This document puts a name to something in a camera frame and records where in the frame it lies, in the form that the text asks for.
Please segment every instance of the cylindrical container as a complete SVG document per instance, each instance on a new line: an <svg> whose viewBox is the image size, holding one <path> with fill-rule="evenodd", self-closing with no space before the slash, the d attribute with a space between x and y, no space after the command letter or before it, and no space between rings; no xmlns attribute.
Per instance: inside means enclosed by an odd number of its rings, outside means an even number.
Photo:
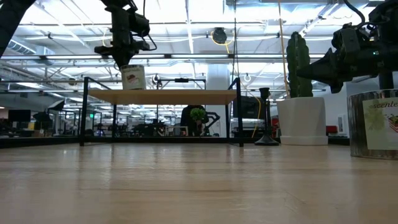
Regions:
<svg viewBox="0 0 398 224"><path fill-rule="evenodd" d="M142 65L125 65L121 67L123 90L145 90L145 70Z"/></svg>
<svg viewBox="0 0 398 224"><path fill-rule="evenodd" d="M398 90L348 97L351 156L398 159Z"/></svg>

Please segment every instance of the monitor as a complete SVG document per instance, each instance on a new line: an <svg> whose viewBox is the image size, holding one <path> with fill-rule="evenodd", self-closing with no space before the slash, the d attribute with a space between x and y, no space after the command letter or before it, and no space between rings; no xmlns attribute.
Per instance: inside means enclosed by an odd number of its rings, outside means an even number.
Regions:
<svg viewBox="0 0 398 224"><path fill-rule="evenodd" d="M259 101L261 102L260 119L264 119L264 102L260 97L241 96L242 118L257 119L259 117ZM233 117L238 117L238 101L233 102Z"/></svg>
<svg viewBox="0 0 398 224"><path fill-rule="evenodd" d="M30 110L9 110L8 120L11 122L30 122Z"/></svg>

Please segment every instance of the cactus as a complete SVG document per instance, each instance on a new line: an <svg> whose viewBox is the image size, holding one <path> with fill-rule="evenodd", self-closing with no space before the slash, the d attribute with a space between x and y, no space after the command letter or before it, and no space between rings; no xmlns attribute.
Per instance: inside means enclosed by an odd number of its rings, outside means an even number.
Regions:
<svg viewBox="0 0 398 224"><path fill-rule="evenodd" d="M286 49L290 97L313 96L311 79L297 77L297 70L310 64L309 49L298 32L294 32L291 37Z"/></svg>

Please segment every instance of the green plant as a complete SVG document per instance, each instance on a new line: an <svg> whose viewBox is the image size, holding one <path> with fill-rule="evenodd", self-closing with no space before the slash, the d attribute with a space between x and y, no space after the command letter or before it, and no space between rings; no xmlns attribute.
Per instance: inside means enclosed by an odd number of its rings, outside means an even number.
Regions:
<svg viewBox="0 0 398 224"><path fill-rule="evenodd" d="M298 32L292 34L287 43L286 53L290 97L313 96L311 79L297 77L297 70L310 64L309 49L305 39Z"/></svg>
<svg viewBox="0 0 398 224"><path fill-rule="evenodd" d="M206 115L205 110L194 108L191 110L190 116L195 121L201 121Z"/></svg>

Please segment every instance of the pillar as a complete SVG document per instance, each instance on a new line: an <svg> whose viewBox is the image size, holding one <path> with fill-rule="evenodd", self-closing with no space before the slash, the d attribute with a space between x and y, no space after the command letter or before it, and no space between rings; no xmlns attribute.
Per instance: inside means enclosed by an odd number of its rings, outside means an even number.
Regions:
<svg viewBox="0 0 398 224"><path fill-rule="evenodd" d="M207 90L227 90L230 79L228 64L208 65ZM226 138L225 105L206 105L206 111L215 112L220 116L220 120L210 128L210 134L219 133L221 138Z"/></svg>

